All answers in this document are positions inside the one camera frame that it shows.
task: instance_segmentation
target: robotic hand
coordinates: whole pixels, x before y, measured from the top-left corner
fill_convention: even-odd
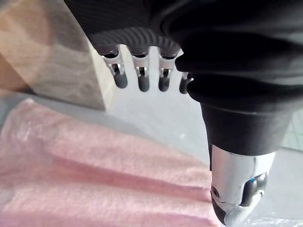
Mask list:
[[[127,86],[117,47],[128,46],[141,91],[149,89],[148,48],[160,50],[159,89],[176,66],[182,93],[201,103],[219,220],[245,220],[265,191],[275,152],[303,102],[303,1],[65,0]]]

